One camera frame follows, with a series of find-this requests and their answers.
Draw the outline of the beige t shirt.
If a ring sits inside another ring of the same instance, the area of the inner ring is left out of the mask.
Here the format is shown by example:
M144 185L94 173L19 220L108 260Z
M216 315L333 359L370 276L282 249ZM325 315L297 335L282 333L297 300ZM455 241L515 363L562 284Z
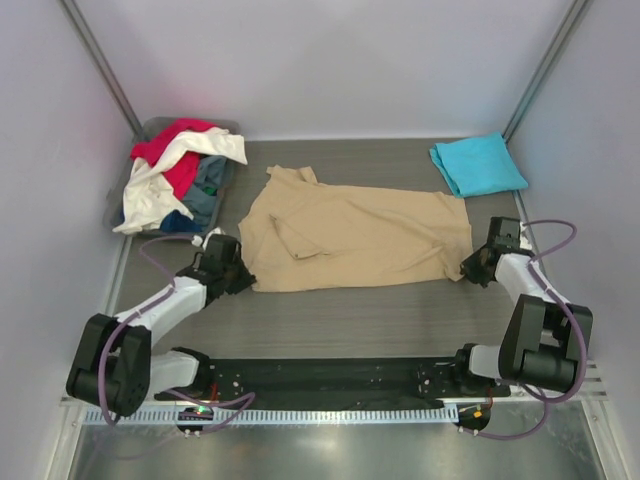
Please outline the beige t shirt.
M464 200L441 192L328 185L312 168L267 170L239 223L258 292L458 281L471 255Z

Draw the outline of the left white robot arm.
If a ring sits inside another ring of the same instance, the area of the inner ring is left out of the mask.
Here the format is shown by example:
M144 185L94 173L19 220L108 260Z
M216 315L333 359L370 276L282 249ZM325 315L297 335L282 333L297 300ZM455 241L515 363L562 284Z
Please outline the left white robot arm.
M153 355L153 346L221 296L256 282L240 258L203 259L171 278L161 291L116 316L86 323L66 381L69 396L101 409L113 426L153 397L198 400L214 383L208 356L185 347Z

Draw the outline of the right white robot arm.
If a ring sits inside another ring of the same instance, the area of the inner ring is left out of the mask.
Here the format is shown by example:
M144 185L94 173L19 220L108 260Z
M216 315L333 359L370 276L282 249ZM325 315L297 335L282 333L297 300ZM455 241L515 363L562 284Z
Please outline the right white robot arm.
M586 371L592 312L560 295L528 250L485 245L460 270L473 284L502 285L514 310L500 345L468 343L456 352L453 388L465 396L479 395L505 381L557 392L559 399L575 393Z

